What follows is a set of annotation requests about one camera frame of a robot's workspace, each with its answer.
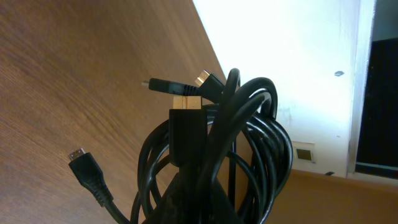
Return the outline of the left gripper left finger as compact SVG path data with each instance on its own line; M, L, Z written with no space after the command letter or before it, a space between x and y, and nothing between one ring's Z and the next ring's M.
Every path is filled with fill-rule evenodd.
M144 223L189 224L193 221L193 176L179 172Z

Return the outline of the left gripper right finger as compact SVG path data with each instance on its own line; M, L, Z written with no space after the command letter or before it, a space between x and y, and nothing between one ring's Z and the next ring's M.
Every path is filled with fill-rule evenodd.
M243 224L232 207L218 179L212 184L210 191L211 222L215 224Z

